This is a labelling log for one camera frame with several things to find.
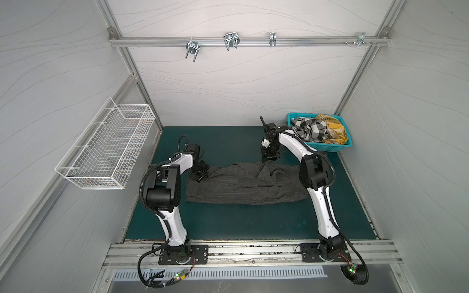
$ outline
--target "green mat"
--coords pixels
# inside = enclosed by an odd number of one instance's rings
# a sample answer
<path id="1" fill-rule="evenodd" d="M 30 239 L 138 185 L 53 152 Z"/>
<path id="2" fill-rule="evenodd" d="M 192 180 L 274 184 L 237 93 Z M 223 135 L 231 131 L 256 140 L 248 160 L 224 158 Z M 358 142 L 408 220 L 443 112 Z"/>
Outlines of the green mat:
<path id="1" fill-rule="evenodd" d="M 153 163 L 166 160 L 177 152 L 177 142 L 186 135 L 203 149 L 202 159 L 211 166 L 261 160 L 262 127 L 165 127 Z M 336 153 L 327 153 L 337 173 L 331 186 L 331 202 L 336 220 L 351 239 L 375 239 L 376 236 L 358 201 Z M 285 148 L 276 164 L 299 165 Z M 206 204 L 185 201 L 186 171 L 182 175 L 182 198 L 179 205 L 182 222 L 191 239 L 317 239 L 318 223 L 310 198 L 295 203 L 271 205 Z M 164 239 L 157 217 L 137 204 L 126 239 Z"/>

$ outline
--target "yellow plaid cloth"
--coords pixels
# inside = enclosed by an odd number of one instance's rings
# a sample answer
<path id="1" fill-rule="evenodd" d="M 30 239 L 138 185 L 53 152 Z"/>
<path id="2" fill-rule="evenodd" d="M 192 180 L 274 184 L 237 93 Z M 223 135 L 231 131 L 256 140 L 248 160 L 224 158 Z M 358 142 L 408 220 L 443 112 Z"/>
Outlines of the yellow plaid cloth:
<path id="1" fill-rule="evenodd" d="M 327 124 L 327 136 L 323 143 L 346 144 L 348 141 L 347 131 L 342 123 L 334 117 L 319 114 L 316 119 L 322 119 Z"/>

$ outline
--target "metal bracket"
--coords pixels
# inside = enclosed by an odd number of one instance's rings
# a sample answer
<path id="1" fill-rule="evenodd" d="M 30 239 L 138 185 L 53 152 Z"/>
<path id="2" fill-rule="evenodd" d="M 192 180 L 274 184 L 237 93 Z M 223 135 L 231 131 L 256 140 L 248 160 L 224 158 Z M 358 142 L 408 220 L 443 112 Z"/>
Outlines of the metal bracket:
<path id="1" fill-rule="evenodd" d="M 187 44 L 186 44 L 186 49 L 187 49 L 186 59 L 187 59 L 187 56 L 189 55 L 189 53 L 195 54 L 194 55 L 194 60 L 193 60 L 193 62 L 195 62 L 196 58 L 197 58 L 197 54 L 199 53 L 199 50 L 200 50 L 199 44 L 197 42 L 194 42 L 194 41 L 188 41 Z"/>
<path id="2" fill-rule="evenodd" d="M 230 51 L 230 46 L 237 49 L 239 44 L 239 35 L 237 32 L 229 32 L 223 36 L 223 41 L 225 41 L 225 46 L 228 51 Z"/>
<path id="3" fill-rule="evenodd" d="M 365 33 L 361 33 L 361 34 L 358 36 L 358 39 L 357 39 L 355 42 L 353 42 L 353 43 L 355 44 L 355 47 L 359 47 L 359 46 L 361 46 L 361 45 L 370 45 L 370 46 L 373 45 L 372 43 L 367 42 L 367 41 L 365 40 L 365 37 L 366 37 L 366 36 L 365 36 Z"/>
<path id="4" fill-rule="evenodd" d="M 318 250 L 318 244 L 317 243 L 301 243 L 300 244 L 300 253 L 301 253 L 301 258 L 303 263 L 323 263 L 325 260 L 322 258 L 319 250 Z M 350 254 L 348 253 L 347 249 L 343 249 L 339 252 L 343 256 L 347 257 L 348 259 L 350 258 Z M 337 258 L 334 258 L 331 261 L 326 261 L 328 263 L 333 263 L 333 262 L 344 262 L 344 259 L 340 256 Z"/>
<path id="5" fill-rule="evenodd" d="M 275 45 L 277 44 L 277 34 L 274 32 L 271 32 L 269 40 L 270 40 L 270 47 L 275 47 Z"/>
<path id="6" fill-rule="evenodd" d="M 391 27 L 390 26 L 385 26 L 383 27 L 383 30 L 381 31 L 381 33 L 379 34 L 379 37 L 380 38 L 388 38 L 388 35 L 389 35 L 389 31 L 391 30 Z"/>
<path id="7" fill-rule="evenodd" d="M 119 36 L 117 35 L 117 30 L 113 27 L 107 28 L 107 32 L 109 32 L 109 39 L 110 40 L 117 40 Z"/>
<path id="8" fill-rule="evenodd" d="M 207 264 L 208 245 L 191 245 L 190 249 L 195 258 L 195 264 Z M 192 262 L 194 262 L 194 259 L 191 257 L 187 261 L 187 263 L 191 264 Z M 159 255 L 158 264 L 178 265 L 178 264 L 186 264 L 186 263 L 181 263 L 181 260 L 178 260 L 175 257 L 170 256 L 170 254 L 167 251 L 167 247 L 163 247 Z"/>

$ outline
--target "white wire basket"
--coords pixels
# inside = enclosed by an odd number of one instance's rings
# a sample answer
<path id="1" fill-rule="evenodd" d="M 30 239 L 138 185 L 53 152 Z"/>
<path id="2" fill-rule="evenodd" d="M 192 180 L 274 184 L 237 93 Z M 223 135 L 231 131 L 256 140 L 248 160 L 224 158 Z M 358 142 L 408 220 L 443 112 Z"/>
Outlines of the white wire basket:
<path id="1" fill-rule="evenodd" d="M 147 104 L 109 98 L 93 121 L 55 170 L 81 189 L 124 189 L 155 115 Z"/>

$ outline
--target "teal plastic basket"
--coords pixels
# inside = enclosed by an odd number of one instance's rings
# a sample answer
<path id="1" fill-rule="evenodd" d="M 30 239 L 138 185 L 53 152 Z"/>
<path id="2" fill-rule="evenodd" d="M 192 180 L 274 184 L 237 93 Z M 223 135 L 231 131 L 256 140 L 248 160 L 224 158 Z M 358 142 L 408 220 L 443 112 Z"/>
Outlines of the teal plastic basket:
<path id="1" fill-rule="evenodd" d="M 287 125 L 291 126 L 291 121 L 293 118 L 298 118 L 298 117 L 311 117 L 315 118 L 318 116 L 318 114 L 307 114 L 307 113 L 288 113 L 287 116 Z M 323 151 L 331 151 L 331 152 L 339 152 L 340 150 L 344 148 L 349 148 L 352 146 L 352 138 L 350 137 L 350 132 L 348 131 L 347 125 L 345 124 L 345 121 L 342 119 L 340 116 L 336 115 L 329 115 L 331 117 L 334 117 L 338 119 L 342 125 L 345 127 L 345 130 L 347 131 L 347 136 L 348 136 L 348 141 L 347 144 L 332 144 L 332 143 L 310 143 L 310 142 L 305 142 L 307 145 L 310 147 L 316 149 L 316 150 L 323 150 Z"/>

